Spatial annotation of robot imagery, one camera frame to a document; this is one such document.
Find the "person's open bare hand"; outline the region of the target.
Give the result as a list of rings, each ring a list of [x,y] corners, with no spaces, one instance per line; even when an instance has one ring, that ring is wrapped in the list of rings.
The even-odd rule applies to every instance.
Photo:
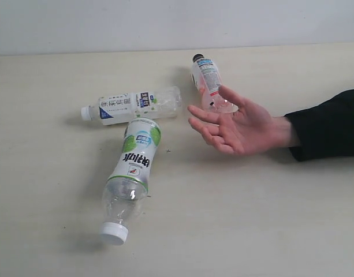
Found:
[[[188,106],[192,114],[189,124],[208,145],[225,154],[239,156],[300,145],[297,133],[286,117],[272,117],[262,106],[223,85],[219,95],[239,109],[217,114]]]

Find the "black sleeved forearm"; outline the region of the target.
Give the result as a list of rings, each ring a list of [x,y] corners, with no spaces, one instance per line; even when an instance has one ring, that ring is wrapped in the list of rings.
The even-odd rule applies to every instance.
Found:
[[[298,162],[354,156],[354,89],[285,116],[299,139],[289,149]]]

